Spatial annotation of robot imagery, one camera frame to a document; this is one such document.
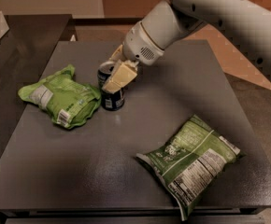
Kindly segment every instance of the snack bag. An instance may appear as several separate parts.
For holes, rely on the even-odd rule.
[[[46,111],[53,123],[66,129],[81,126],[100,106],[101,94],[90,84],[78,84],[72,77],[75,68],[66,68],[36,84],[22,87],[18,94],[23,101],[38,105]]]
[[[194,115],[164,146],[136,156],[177,200],[186,220],[209,184],[243,154]]]

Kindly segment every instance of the can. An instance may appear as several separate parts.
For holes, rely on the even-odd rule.
[[[115,62],[107,61],[100,64],[98,69],[98,83],[101,92],[101,106],[109,111],[115,111],[123,107],[124,90],[120,89],[115,93],[108,93],[102,90],[102,87],[106,83],[107,79],[110,77],[112,70],[114,69]]]

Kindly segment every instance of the crumpled green package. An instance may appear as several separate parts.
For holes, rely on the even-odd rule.
[[[101,94],[90,84],[75,82],[74,72],[74,66],[69,64],[36,84],[22,87],[18,94],[23,101],[46,111],[53,123],[66,129],[81,126],[100,106]]]
[[[188,218],[225,166],[243,156],[238,147],[195,115],[162,147],[136,154],[177,200],[182,220]]]

